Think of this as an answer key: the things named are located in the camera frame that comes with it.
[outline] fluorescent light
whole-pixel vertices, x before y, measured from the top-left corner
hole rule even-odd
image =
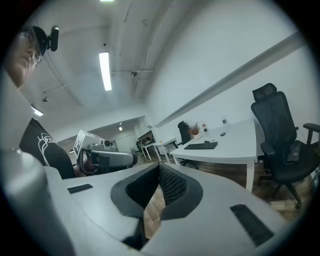
[[[31,108],[33,109],[34,113],[39,117],[41,117],[44,114],[40,110],[36,109],[34,106],[31,106]]]
[[[99,59],[104,89],[110,91],[112,88],[109,70],[109,52],[99,53]]]

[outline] black keyboard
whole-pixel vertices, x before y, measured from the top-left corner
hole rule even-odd
[[[213,150],[217,144],[218,144],[217,141],[210,142],[210,143],[189,144],[184,149],[185,150]]]

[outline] white table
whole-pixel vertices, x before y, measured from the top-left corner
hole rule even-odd
[[[170,163],[170,160],[169,160],[168,154],[167,154],[167,152],[166,152],[165,146],[168,145],[168,144],[170,144],[170,143],[172,143],[172,142],[175,142],[175,141],[176,141],[176,138],[172,138],[172,139],[167,140],[167,141],[165,141],[165,142],[155,143],[155,144],[153,145],[154,150],[155,150],[155,152],[156,152],[156,155],[157,155],[158,158],[159,158],[159,162],[161,162],[161,158],[160,158],[160,156],[159,156],[159,154],[158,154],[157,148],[158,148],[158,147],[161,147],[161,148],[162,148],[162,151],[163,151],[163,153],[164,153],[164,156],[165,156],[166,161],[167,161],[168,163]]]
[[[145,155],[145,152],[144,152],[143,149],[145,149],[145,151],[146,151],[146,153],[147,153],[150,161],[151,161],[151,157],[150,157],[150,155],[149,155],[149,152],[148,152],[148,149],[147,149],[147,148],[150,147],[150,146],[153,146],[154,144],[156,144],[156,143],[154,142],[154,143],[150,143],[150,144],[148,144],[148,145],[143,145],[143,146],[141,146],[141,150],[142,150],[142,153],[143,153],[144,157],[146,158],[146,155]]]
[[[184,149],[189,144],[216,140],[214,149]],[[228,124],[200,133],[199,139],[192,139],[170,152],[174,162],[181,165],[178,158],[219,164],[246,164],[246,189],[252,191],[257,160],[256,129],[253,120]]]

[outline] black chair back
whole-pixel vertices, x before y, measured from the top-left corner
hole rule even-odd
[[[182,121],[178,124],[178,128],[181,134],[182,145],[186,144],[191,140],[191,135],[190,133],[188,133],[189,126],[184,121]]]
[[[255,97],[256,102],[251,105],[251,110],[263,129],[265,141],[276,152],[285,150],[297,138],[287,98],[282,91],[277,92],[277,88],[272,83],[259,89],[253,91],[253,95],[257,97]]]

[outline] black slot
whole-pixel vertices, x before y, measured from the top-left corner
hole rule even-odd
[[[230,207],[230,209],[252,239],[255,246],[259,246],[273,237],[274,233],[272,233],[246,205],[237,204]]]
[[[70,194],[73,194],[73,193],[77,193],[77,192],[80,192],[80,191],[88,190],[88,189],[91,189],[91,188],[93,188],[93,186],[91,186],[90,184],[83,184],[83,185],[80,185],[80,186],[69,187],[68,190],[69,190]]]

